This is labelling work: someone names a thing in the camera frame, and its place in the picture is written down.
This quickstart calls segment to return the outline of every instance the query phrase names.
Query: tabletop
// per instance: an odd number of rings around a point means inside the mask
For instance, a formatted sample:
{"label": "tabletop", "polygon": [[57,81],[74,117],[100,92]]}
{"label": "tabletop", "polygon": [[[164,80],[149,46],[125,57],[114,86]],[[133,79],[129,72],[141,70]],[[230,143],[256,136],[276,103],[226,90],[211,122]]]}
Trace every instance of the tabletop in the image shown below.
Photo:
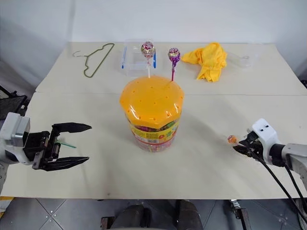
{"label": "tabletop", "polygon": [[[229,135],[242,137],[259,118],[275,128],[282,143],[306,143],[307,96],[186,95],[172,146],[159,153],[136,146],[118,94],[39,93],[29,104],[31,132],[78,122],[93,128],[62,133],[60,157],[88,156],[73,168],[45,172],[11,165],[3,196],[130,199],[268,199],[285,194],[263,166],[235,152]],[[283,168],[270,166],[293,197]],[[307,193],[299,176],[299,187]]]}
{"label": "tabletop", "polygon": [[[105,61],[92,78],[83,75],[85,57],[106,42],[71,42],[63,50],[49,74],[39,84],[37,92],[52,93],[121,93],[124,86],[133,79],[121,69],[121,58],[124,43],[115,43]],[[156,47],[156,69],[153,74],[164,77],[171,76],[171,63],[168,50],[177,47],[185,54],[205,43],[154,43]],[[238,95],[307,95],[307,90],[292,72],[291,68],[279,54],[275,45],[257,44],[222,44],[226,52],[244,56],[257,54],[259,58],[251,68],[240,68],[230,61],[222,70],[218,82],[196,80],[201,69],[199,65],[179,62],[176,67],[175,81],[185,94],[238,94]],[[108,49],[95,53],[89,58],[88,74],[98,66]],[[146,75],[146,71],[138,72],[134,77]]]}

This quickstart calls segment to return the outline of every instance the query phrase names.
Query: floor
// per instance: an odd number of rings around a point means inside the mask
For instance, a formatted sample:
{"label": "floor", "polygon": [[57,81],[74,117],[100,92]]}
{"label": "floor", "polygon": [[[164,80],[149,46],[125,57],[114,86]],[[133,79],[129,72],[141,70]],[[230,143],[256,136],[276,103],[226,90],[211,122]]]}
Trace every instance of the floor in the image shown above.
{"label": "floor", "polygon": [[[204,230],[242,230],[225,200],[190,200]],[[297,215],[287,200],[240,200],[253,230],[299,230]],[[101,217],[143,204],[153,213],[151,227],[173,230],[174,200],[89,200],[15,198],[0,220],[0,230],[99,230]]]}

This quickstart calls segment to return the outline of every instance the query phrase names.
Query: clear plastic container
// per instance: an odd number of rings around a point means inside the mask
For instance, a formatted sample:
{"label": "clear plastic container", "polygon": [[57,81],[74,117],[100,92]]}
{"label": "clear plastic container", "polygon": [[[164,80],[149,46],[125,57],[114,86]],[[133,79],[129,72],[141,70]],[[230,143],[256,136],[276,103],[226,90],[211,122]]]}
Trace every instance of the clear plastic container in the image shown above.
{"label": "clear plastic container", "polygon": [[[151,39],[126,40],[120,67],[125,70],[128,77],[139,77],[147,74],[147,60],[141,53],[141,45]],[[157,57],[154,54],[151,60],[151,69],[156,69]]]}
{"label": "clear plastic container", "polygon": [[263,53],[263,44],[249,43],[241,53],[242,56],[227,52],[227,61],[243,69],[253,67]]}

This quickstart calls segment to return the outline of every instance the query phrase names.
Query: yellow lid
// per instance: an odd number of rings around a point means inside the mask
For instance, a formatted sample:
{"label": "yellow lid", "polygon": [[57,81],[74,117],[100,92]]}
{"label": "yellow lid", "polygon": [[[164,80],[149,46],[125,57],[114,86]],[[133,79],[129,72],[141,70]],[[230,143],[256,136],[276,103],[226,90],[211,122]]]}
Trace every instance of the yellow lid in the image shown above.
{"label": "yellow lid", "polygon": [[119,102],[134,125],[161,128],[180,117],[183,98],[176,82],[151,76],[130,81]]}

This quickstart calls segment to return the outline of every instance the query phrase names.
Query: white wall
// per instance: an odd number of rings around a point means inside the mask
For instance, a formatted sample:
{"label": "white wall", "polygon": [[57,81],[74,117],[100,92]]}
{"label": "white wall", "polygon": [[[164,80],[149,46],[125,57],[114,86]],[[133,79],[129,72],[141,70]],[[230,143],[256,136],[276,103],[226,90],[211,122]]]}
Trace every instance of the white wall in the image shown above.
{"label": "white wall", "polygon": [[306,0],[2,0],[0,20],[1,60],[33,86],[69,40],[275,43],[307,69]]}

